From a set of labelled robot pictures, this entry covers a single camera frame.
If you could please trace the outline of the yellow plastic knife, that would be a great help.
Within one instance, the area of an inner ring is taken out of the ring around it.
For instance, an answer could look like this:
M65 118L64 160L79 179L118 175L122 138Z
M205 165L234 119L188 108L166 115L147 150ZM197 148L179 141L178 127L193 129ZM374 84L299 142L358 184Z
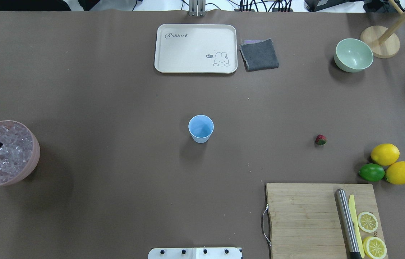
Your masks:
M351 220L352 220L352 223L353 223L353 226L354 226L355 239L356 239L357 247L359 249L359 254L360 254L359 257L361 259L363 259L365 257L365 252L363 250L362 238L361 238L361 235L360 235L359 225L358 225L358 221L357 221L357 213L356 213L354 195L350 195L350 197L348 199L348 207L349 207L349 210L350 210Z

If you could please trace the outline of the wooden glass drying stand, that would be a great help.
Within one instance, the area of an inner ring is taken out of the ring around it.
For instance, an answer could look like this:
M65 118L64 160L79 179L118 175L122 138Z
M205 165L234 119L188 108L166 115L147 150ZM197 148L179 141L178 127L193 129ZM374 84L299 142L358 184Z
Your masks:
M365 28L360 35L360 40L369 46L373 55L382 59L391 58L398 53L400 40L395 32L405 23L405 10L394 0L389 0L389 3L400 15L395 24L390 28L373 25Z

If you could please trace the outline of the green lime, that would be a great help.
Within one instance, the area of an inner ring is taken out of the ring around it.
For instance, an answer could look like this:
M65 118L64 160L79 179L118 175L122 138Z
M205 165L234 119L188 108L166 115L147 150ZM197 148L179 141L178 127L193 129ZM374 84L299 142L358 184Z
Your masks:
M359 169L358 175L366 181L377 182L385 177L385 170L379 164L368 163Z

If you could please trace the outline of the mint green bowl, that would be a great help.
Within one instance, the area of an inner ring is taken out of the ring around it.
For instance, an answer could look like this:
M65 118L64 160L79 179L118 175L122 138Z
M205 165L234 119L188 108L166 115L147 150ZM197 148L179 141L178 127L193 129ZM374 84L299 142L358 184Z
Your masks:
M344 72L356 73L370 67L374 56L370 47L358 39L343 39L337 43L334 61Z

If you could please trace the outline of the lemon half slice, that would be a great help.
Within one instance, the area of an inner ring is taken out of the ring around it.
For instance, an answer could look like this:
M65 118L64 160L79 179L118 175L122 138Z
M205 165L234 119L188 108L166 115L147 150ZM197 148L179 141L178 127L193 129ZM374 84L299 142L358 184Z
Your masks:
M387 255L385 242L376 236L364 238L362 247L370 259L384 259Z
M361 212L357 216L359 228L365 233L374 233L378 229L378 219L373 213Z

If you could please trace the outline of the red strawberry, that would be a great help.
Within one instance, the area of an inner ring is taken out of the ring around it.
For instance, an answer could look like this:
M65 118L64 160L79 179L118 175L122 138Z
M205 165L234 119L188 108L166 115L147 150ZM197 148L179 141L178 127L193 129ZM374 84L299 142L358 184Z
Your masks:
M324 135L318 134L314 142L316 145L322 146L327 143L327 138Z

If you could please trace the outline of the pink bowl of ice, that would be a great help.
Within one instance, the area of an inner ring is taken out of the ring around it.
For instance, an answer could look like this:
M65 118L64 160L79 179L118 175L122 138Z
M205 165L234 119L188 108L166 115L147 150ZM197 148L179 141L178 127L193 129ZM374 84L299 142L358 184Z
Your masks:
M13 120L0 121L0 186L29 176L40 159L40 145L29 128Z

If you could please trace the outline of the aluminium frame post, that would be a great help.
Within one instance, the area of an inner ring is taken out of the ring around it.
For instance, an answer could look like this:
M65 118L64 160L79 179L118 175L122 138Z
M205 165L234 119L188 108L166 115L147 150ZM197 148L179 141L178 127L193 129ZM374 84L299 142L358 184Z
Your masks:
M204 17L206 16L206 1L205 0L188 0L189 16Z

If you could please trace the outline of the yellow lemon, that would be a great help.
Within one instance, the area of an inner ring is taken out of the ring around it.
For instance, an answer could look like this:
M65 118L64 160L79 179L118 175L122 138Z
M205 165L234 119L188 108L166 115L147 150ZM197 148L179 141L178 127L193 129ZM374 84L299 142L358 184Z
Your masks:
M391 164L385 171L385 180L391 184L405 184L405 161Z
M370 153L371 160L381 166L390 166L395 163L399 157L399 149L391 143L380 144L373 148Z

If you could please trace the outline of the wooden cutting board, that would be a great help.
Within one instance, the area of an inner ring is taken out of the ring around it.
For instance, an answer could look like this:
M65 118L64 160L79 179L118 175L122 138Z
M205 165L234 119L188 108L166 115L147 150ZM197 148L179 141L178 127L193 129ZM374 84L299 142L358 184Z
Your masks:
M348 259L349 245L339 215L338 189L355 197L356 212L380 220L372 184L267 183L272 259Z

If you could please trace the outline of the light blue plastic cup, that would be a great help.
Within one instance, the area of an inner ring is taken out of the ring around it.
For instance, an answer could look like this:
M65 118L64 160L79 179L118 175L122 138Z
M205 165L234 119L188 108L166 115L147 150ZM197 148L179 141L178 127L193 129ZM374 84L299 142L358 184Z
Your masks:
M189 133L197 143L208 141L214 131L213 121L206 115L196 115L189 121Z

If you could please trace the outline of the grey folded cloth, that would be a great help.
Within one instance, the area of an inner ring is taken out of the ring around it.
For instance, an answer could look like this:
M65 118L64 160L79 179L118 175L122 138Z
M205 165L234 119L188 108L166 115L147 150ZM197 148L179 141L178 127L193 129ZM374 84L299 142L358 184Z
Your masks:
M245 40L239 45L241 55L249 72L262 69L275 69L279 61L272 39Z

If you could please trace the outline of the cream rabbit tray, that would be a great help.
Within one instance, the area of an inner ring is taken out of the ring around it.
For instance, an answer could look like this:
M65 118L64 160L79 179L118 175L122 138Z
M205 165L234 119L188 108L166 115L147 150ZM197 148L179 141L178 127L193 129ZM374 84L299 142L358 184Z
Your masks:
M157 29L154 67L161 73L234 73L236 29L228 24L162 24Z

